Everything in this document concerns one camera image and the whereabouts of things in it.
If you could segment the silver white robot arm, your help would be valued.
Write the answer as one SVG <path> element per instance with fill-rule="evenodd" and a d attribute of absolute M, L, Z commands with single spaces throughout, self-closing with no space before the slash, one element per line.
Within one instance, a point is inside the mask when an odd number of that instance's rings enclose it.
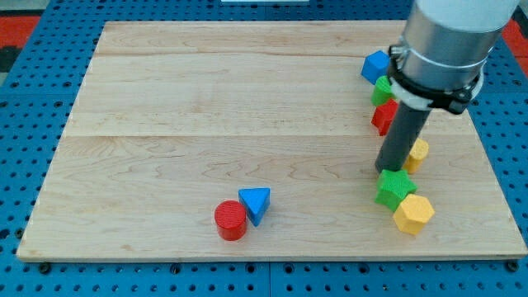
<path fill-rule="evenodd" d="M 480 93 L 487 63 L 518 0 L 416 0 L 389 47 L 392 93 L 414 111 L 459 115 Z"/>

